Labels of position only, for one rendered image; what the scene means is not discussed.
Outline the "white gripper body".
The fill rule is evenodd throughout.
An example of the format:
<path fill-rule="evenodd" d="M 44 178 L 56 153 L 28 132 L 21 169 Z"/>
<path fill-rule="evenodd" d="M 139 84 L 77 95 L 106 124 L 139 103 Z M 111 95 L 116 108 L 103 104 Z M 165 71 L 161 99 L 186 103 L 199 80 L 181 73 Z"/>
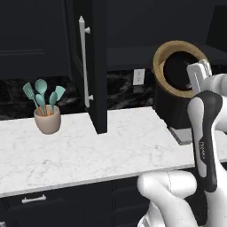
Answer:
<path fill-rule="evenodd" d="M 194 95 L 204 90 L 211 90 L 210 77 L 212 76 L 212 71 L 206 59 L 201 59 L 197 63 L 188 65 L 186 70 Z"/>

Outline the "tan rimmed black bowl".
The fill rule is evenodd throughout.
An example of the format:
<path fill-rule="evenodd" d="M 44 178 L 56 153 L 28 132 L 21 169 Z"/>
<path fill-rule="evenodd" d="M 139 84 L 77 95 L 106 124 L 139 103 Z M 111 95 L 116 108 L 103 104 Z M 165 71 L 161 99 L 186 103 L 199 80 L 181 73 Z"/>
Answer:
<path fill-rule="evenodd" d="M 153 57 L 153 73 L 155 75 L 156 82 L 169 94 L 176 96 L 178 98 L 192 98 L 193 91 L 192 90 L 178 90 L 170 85 L 164 76 L 163 67 L 167 58 L 177 52 L 177 51 L 185 51 L 193 55 L 197 60 L 205 59 L 207 60 L 207 56 L 195 45 L 185 42 L 185 41 L 169 41 L 163 43 L 155 52 Z"/>

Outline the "black open cabinet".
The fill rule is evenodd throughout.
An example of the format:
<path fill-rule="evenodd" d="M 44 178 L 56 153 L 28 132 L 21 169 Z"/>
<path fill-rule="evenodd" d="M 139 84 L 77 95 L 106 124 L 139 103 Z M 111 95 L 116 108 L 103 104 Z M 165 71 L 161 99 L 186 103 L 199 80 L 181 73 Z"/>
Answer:
<path fill-rule="evenodd" d="M 159 46 L 174 40 L 227 64 L 227 0 L 107 0 L 109 70 L 149 68 Z"/>

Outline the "black open cabinet door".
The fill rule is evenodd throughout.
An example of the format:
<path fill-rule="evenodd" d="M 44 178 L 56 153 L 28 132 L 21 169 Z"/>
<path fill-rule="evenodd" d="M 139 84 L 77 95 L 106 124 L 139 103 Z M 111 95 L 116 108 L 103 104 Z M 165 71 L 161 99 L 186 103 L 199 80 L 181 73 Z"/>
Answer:
<path fill-rule="evenodd" d="M 84 101 L 82 47 L 79 18 L 83 16 L 86 35 L 86 66 L 89 95 L 93 96 L 87 112 L 98 134 L 107 132 L 107 21 L 106 0 L 66 0 L 68 37 L 72 76 Z"/>

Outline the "black lower cabinet drawers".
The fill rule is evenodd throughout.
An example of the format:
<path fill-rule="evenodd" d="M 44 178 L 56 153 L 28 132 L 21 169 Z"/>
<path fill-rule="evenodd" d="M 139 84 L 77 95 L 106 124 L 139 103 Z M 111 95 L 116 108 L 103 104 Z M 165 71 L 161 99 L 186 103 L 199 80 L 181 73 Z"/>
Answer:
<path fill-rule="evenodd" d="M 148 199 L 137 189 L 137 176 L 113 181 L 113 227 L 137 227 L 148 209 Z"/>

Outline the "black closed cabinet door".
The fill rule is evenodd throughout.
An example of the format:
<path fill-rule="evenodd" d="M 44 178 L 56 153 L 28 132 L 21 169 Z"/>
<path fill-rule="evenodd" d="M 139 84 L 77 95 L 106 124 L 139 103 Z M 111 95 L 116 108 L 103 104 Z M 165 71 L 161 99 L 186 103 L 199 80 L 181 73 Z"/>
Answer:
<path fill-rule="evenodd" d="M 64 0 L 0 0 L 0 79 L 69 73 Z"/>

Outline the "black appliance with grey base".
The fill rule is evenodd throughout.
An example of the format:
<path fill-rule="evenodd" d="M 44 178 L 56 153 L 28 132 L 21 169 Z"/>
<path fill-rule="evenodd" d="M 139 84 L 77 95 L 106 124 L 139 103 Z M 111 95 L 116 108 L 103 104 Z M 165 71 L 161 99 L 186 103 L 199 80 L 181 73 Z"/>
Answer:
<path fill-rule="evenodd" d="M 153 109 L 166 123 L 167 129 L 180 145 L 192 143 L 192 131 L 187 106 L 189 98 L 179 98 L 155 85 Z"/>

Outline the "teal flat spatula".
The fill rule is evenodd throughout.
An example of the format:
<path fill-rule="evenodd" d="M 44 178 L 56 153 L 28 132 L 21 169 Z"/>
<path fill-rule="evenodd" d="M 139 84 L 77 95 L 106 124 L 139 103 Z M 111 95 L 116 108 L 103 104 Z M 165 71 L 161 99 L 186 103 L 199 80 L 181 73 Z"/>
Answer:
<path fill-rule="evenodd" d="M 66 89 L 62 86 L 57 85 L 55 88 L 55 95 L 56 95 L 56 100 L 59 101 L 63 94 L 65 93 Z"/>

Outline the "teal small spoon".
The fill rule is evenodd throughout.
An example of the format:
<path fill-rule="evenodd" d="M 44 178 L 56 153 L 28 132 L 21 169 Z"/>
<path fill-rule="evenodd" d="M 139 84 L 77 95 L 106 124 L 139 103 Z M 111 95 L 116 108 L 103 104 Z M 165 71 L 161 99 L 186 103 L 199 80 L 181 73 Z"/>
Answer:
<path fill-rule="evenodd" d="M 57 102 L 57 93 L 55 91 L 53 91 L 50 95 L 50 98 L 49 98 L 49 103 L 51 105 L 51 113 L 54 114 L 54 106 L 55 106 L 55 103 Z"/>

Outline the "teal large spoon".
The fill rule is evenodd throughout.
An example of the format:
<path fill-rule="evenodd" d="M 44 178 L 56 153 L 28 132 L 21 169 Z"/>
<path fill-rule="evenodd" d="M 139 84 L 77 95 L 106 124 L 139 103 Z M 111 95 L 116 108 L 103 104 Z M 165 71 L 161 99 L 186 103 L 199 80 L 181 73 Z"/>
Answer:
<path fill-rule="evenodd" d="M 39 79 L 35 82 L 35 89 L 37 94 L 40 94 L 44 99 L 45 91 L 47 91 L 47 82 L 43 79 Z"/>

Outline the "beige utensil pot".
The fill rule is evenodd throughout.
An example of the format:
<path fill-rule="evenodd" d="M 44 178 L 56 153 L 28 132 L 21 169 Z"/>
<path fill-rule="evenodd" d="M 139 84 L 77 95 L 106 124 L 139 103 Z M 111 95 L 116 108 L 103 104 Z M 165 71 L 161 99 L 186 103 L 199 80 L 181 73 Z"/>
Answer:
<path fill-rule="evenodd" d="M 46 106 L 47 111 L 53 111 L 53 114 L 48 116 L 40 116 L 37 114 L 37 110 L 34 110 L 35 124 L 37 128 L 46 135 L 56 133 L 61 124 L 61 115 L 60 110 L 57 106 L 51 108 L 50 105 Z"/>

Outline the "teal small spatula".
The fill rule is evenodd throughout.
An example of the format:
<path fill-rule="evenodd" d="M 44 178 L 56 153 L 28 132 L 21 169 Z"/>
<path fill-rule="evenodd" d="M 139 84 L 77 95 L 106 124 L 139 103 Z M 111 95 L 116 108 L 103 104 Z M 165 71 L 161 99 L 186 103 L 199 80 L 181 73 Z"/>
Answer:
<path fill-rule="evenodd" d="M 44 102 L 43 97 L 40 94 L 36 94 L 35 95 L 35 100 L 38 103 L 38 105 L 41 107 L 42 115 L 45 116 L 46 115 L 46 111 L 45 111 L 45 102 Z"/>

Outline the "teal slotted spatula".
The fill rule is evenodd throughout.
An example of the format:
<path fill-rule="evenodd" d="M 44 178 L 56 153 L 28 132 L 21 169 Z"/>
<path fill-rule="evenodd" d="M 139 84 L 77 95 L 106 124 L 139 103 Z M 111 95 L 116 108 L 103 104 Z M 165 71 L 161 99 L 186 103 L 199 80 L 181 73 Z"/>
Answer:
<path fill-rule="evenodd" d="M 29 82 L 27 82 L 24 86 L 23 86 L 23 91 L 26 94 L 27 98 L 30 100 L 33 100 L 35 103 L 35 109 L 38 113 L 40 113 L 40 109 L 38 107 L 38 104 L 35 101 L 35 93 L 33 92 L 32 86 Z"/>

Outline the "black drawer front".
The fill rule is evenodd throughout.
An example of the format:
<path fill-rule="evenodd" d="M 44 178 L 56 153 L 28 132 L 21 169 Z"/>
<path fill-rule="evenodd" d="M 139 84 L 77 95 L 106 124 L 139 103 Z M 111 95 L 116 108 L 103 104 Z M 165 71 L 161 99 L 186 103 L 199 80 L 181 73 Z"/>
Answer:
<path fill-rule="evenodd" d="M 14 195 L 0 199 L 0 208 L 5 210 L 22 210 L 56 207 L 57 205 L 78 204 L 86 212 L 92 211 L 110 211 L 112 208 L 113 185 L 111 181 L 77 185 L 59 189 L 53 189 L 42 192 L 33 192 L 21 195 Z M 22 204 L 21 200 L 25 197 L 33 199 L 45 195 L 46 201 L 37 201 L 28 204 Z"/>

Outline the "white wall outlet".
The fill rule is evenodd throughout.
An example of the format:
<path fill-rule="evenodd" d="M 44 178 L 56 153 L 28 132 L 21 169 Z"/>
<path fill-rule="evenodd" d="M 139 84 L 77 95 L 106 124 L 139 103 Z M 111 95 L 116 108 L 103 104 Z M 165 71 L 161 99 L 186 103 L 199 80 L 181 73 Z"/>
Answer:
<path fill-rule="evenodd" d="M 133 72 L 133 85 L 143 85 L 145 81 L 145 70 L 135 69 Z"/>

